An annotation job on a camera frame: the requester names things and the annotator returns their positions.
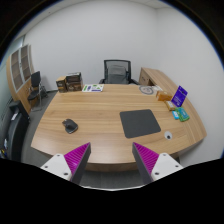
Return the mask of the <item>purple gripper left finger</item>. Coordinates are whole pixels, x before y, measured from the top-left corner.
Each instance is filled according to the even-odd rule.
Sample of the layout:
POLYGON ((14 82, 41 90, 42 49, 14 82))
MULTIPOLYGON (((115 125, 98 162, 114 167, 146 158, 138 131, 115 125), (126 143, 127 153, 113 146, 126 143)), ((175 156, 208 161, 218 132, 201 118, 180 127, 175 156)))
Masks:
POLYGON ((91 143, 88 142, 65 155, 55 154, 41 168, 79 185, 90 154, 91 143))

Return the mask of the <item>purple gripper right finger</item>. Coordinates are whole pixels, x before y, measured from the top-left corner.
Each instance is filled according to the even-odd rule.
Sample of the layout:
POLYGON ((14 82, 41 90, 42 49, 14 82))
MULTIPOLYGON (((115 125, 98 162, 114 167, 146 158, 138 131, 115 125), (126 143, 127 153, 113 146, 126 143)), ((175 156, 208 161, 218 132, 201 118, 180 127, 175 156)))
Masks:
POLYGON ((182 166, 169 154, 158 154, 136 142, 132 144, 132 153, 145 185, 182 169, 182 166))

